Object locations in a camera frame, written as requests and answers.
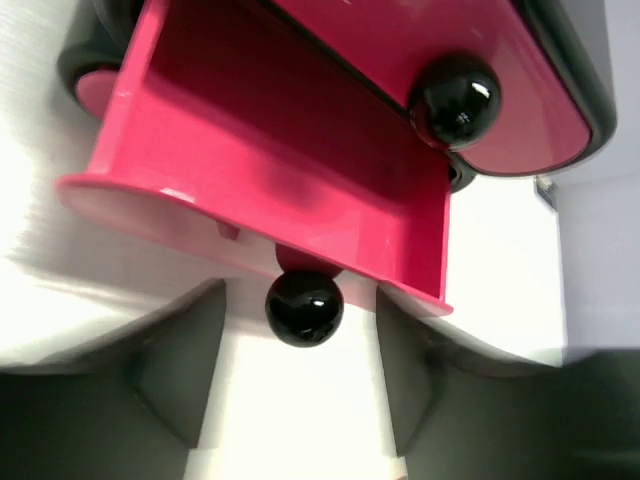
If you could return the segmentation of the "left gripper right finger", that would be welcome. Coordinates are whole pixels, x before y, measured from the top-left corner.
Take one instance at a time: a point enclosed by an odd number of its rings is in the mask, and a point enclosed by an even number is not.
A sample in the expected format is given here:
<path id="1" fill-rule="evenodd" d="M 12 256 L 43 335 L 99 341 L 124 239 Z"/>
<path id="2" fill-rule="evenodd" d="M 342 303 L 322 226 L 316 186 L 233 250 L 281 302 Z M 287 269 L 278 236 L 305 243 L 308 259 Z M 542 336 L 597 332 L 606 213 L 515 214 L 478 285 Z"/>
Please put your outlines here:
<path id="1" fill-rule="evenodd" d="M 396 452 L 411 479 L 635 479 L 639 355 L 554 368 L 498 359 L 385 291 L 376 328 Z"/>

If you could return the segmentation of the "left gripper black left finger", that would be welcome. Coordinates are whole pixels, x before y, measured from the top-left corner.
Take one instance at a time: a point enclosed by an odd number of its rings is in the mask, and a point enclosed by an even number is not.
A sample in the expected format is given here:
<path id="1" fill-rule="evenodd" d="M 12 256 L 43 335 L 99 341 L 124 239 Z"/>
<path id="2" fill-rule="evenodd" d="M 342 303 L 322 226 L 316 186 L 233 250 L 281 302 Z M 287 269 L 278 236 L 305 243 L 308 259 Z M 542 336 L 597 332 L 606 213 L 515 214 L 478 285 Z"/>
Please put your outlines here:
<path id="1" fill-rule="evenodd" d="M 180 479 L 199 443 L 226 319 L 207 281 L 135 324 L 1 370 L 5 479 Z"/>

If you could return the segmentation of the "pink drawer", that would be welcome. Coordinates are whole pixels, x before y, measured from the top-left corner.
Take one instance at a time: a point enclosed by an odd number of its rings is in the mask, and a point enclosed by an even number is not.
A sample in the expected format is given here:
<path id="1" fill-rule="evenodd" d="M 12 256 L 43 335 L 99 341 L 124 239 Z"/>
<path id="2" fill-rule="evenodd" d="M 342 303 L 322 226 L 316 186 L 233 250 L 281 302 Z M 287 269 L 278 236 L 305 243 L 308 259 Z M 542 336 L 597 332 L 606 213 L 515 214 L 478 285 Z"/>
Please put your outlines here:
<path id="1" fill-rule="evenodd" d="M 272 279 L 267 321 L 316 345 L 344 306 L 442 317 L 449 163 L 252 1 L 149 1 L 87 169 L 61 200 L 114 229 Z"/>
<path id="2" fill-rule="evenodd" d="M 501 108 L 463 150 L 483 173 L 530 175 L 572 161 L 590 131 L 509 1 L 280 1 L 278 7 L 405 106 L 426 66 L 468 51 L 497 76 Z"/>
<path id="3" fill-rule="evenodd" d="M 81 75 L 75 83 L 78 103 L 91 115 L 102 118 L 106 112 L 118 72 L 99 69 Z"/>

